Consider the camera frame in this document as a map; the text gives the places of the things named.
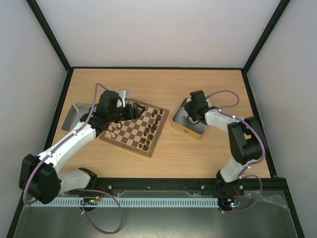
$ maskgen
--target metal tray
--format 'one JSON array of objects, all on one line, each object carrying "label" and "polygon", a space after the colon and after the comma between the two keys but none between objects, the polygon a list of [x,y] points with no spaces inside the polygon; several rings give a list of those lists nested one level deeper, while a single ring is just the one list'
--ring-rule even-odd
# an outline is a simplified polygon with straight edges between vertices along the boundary
[{"label": "metal tray", "polygon": [[83,114],[89,112],[91,105],[74,103],[71,105],[66,119],[61,127],[62,130],[70,131],[79,122]]},{"label": "metal tray", "polygon": [[193,123],[193,121],[191,121],[191,119],[189,119],[189,121],[187,120],[188,114],[184,108],[184,105],[187,103],[187,100],[190,100],[190,99],[189,98],[184,99],[184,101],[181,104],[181,106],[179,107],[177,113],[173,117],[173,122],[180,124],[181,126],[184,126],[187,129],[189,129],[189,130],[191,130],[199,135],[203,135],[205,133],[207,125],[205,125],[203,123],[198,123],[197,125],[193,125],[193,124],[189,123],[189,121],[191,123]]}]

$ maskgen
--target wooden table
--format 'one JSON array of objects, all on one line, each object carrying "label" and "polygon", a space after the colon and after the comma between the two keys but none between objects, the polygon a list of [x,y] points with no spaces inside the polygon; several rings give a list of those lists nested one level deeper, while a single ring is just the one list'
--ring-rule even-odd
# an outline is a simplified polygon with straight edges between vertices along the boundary
[{"label": "wooden table", "polygon": [[[69,160],[63,172],[86,167],[108,178],[214,178],[231,158],[228,135],[208,127],[203,139],[196,140],[174,129],[171,122],[180,104],[192,91],[203,90],[207,95],[229,89],[240,96],[240,104],[224,111],[241,117],[253,115],[239,70],[75,69],[53,143],[66,135],[61,126],[71,105],[92,103],[97,82],[117,92],[129,89],[131,98],[168,109],[167,121],[150,159],[97,138]],[[102,92],[100,88],[97,99]],[[220,107],[235,100],[222,93],[213,96],[211,103]],[[245,174],[269,178],[265,161]]]}]

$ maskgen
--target chessboard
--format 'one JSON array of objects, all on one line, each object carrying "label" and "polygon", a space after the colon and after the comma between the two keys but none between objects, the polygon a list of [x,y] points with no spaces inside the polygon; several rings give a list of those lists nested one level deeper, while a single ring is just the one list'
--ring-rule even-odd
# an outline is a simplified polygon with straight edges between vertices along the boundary
[{"label": "chessboard", "polygon": [[168,110],[133,99],[126,103],[138,103],[145,107],[139,119],[111,123],[99,138],[128,151],[151,157],[167,119]]}]

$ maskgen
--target white robotic arm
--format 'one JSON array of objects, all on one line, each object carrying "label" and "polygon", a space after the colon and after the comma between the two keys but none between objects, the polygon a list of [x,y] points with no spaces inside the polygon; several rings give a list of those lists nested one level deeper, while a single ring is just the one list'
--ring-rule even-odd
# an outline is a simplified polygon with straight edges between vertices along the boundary
[{"label": "white robotic arm", "polygon": [[[206,123],[210,126],[215,126],[224,132],[228,133],[228,125],[233,122],[239,122],[233,117],[228,117],[226,114],[222,114],[219,109],[212,109],[206,112]],[[256,162],[257,160],[251,159],[245,164],[237,162],[234,158],[231,158],[228,164],[220,170],[220,174],[225,182],[232,182],[239,179],[242,172],[244,172],[249,164]]]},{"label": "white robotic arm", "polygon": [[104,91],[96,111],[84,114],[62,140],[38,156],[28,155],[23,159],[19,187],[25,188],[44,204],[51,202],[61,192],[86,188],[91,178],[97,177],[93,172],[85,168],[69,173],[60,173],[60,170],[77,151],[106,130],[111,122],[141,116],[145,108],[137,103],[126,105],[125,99],[128,97],[129,92],[126,90],[120,93]]},{"label": "white robotic arm", "polygon": [[[192,92],[191,100],[184,107],[192,121],[215,126],[229,134],[233,158],[219,171],[224,182],[233,182],[239,179],[251,164],[259,162],[260,158],[263,159],[261,155],[265,139],[260,125],[254,117],[238,119],[223,113],[219,108],[211,106],[203,91]],[[256,132],[259,140],[249,128]],[[245,134],[251,135],[251,138],[246,139]]]}]

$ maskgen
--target white wall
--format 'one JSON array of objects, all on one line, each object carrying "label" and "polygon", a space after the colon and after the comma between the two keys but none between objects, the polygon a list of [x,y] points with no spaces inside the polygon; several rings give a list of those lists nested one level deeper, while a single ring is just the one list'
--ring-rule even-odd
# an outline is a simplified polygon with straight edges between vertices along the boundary
[{"label": "white wall", "polygon": [[38,0],[72,66],[243,67],[279,0]]},{"label": "white wall", "polygon": [[21,190],[21,162],[43,150],[65,69],[26,1],[0,1],[0,237]]},{"label": "white wall", "polygon": [[249,71],[280,177],[316,237],[317,1],[292,0]]}]

